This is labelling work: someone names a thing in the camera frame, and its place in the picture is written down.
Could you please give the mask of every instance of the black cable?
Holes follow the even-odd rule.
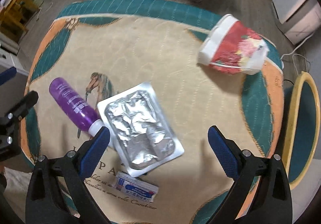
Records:
[[[292,83],[294,85],[294,83],[292,81],[290,81],[290,80],[284,79],[284,81],[290,82],[290,83]]]

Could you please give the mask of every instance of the red and white bag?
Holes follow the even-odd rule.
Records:
[[[231,14],[225,15],[202,44],[198,63],[224,73],[254,75],[269,52],[264,39]]]

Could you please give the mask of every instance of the silver foil package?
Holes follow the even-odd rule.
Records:
[[[150,83],[97,104],[111,140],[126,170],[138,177],[184,153]]]

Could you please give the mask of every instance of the yellow wooden chair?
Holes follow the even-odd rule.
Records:
[[[310,74],[302,72],[285,90],[285,104],[290,99],[282,161],[292,190],[311,164],[320,131],[319,94]]]

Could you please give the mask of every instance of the blue and white packet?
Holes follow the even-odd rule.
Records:
[[[112,186],[136,199],[151,203],[158,193],[158,187],[118,172]]]

